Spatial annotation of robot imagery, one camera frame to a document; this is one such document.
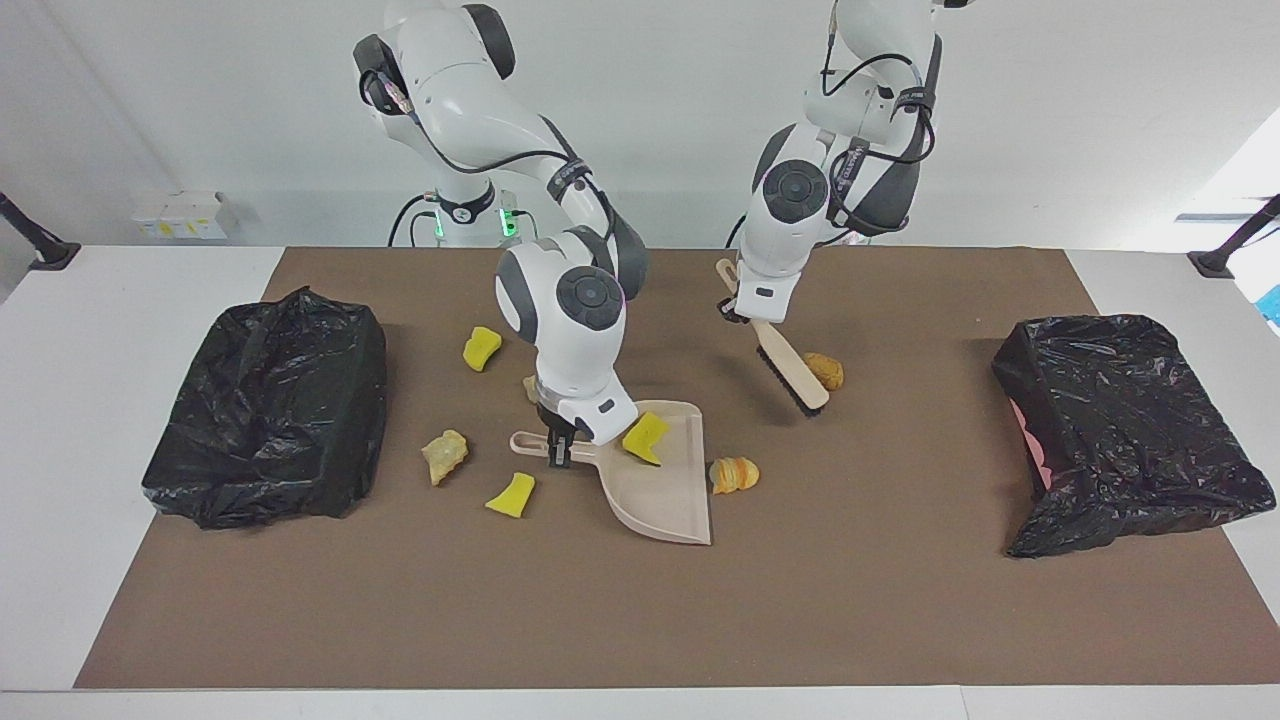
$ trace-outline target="pink object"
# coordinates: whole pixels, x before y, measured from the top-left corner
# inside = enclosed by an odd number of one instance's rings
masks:
[[[1018,407],[1018,404],[1012,400],[1009,401],[1014,406],[1014,415],[1018,415],[1018,427],[1023,429],[1023,437],[1027,438],[1027,450],[1032,451],[1032,459],[1036,460],[1036,469],[1041,473],[1041,479],[1044,480],[1044,489],[1053,489],[1053,470],[1044,466],[1044,448],[1041,447],[1036,436],[1027,430],[1027,418],[1023,416],[1023,411]]]

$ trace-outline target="food scrap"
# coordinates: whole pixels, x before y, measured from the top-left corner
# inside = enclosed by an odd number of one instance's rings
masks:
[[[813,377],[818,378],[822,387],[828,391],[844,387],[845,366],[840,364],[840,360],[828,357],[822,352],[805,352],[804,364],[809,366],[809,370],[813,372]]]
[[[760,480],[760,469],[746,457],[721,457],[712,462],[712,495],[750,489]]]
[[[453,471],[467,456],[467,438],[457,430],[444,430],[444,434],[426,443],[422,457],[431,469],[431,484],[439,487],[440,480]]]

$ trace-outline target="white table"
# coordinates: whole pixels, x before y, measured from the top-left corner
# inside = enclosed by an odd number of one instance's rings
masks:
[[[209,324],[255,302],[261,247],[86,247],[0,305],[0,717],[1261,717],[1266,687],[72,692],[152,518],[138,482]],[[1098,310],[1166,324],[1280,479],[1280,338],[1181,255],[1070,252]],[[1280,512],[1228,527],[1280,618]]]

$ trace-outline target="wooden brush handle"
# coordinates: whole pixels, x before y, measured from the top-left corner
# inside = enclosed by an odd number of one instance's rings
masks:
[[[724,287],[730,292],[737,292],[737,266],[731,260],[726,258],[717,260],[716,274],[724,281]],[[814,377],[809,366],[804,364],[800,354],[796,352],[795,347],[791,347],[787,338],[771,323],[760,319],[753,318],[751,328],[755,329],[755,338],[760,342],[760,348],[769,356],[782,379],[791,386],[791,391],[796,393],[796,397],[810,410],[817,410],[827,405],[831,400],[831,393],[827,392],[827,388],[822,387],[822,383],[818,382],[818,378]]]

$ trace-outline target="white wall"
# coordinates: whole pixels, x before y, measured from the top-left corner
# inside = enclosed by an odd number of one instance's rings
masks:
[[[0,222],[0,302],[4,302],[27,274],[35,250],[8,223]]]
[[[490,3],[516,44],[512,91],[556,119],[654,246],[723,241],[764,141],[799,118],[829,8]],[[0,3],[0,183],[86,242],[133,238],[131,199],[169,184],[225,192],[241,242],[381,242],[428,183],[353,87],[351,49],[379,29],[381,8]],[[1277,19],[1274,0],[984,0],[941,13],[941,143],[895,241],[1111,247],[1171,219],[1280,104],[1280,74],[1266,72],[1280,65]],[[553,229],[540,191],[512,187]]]

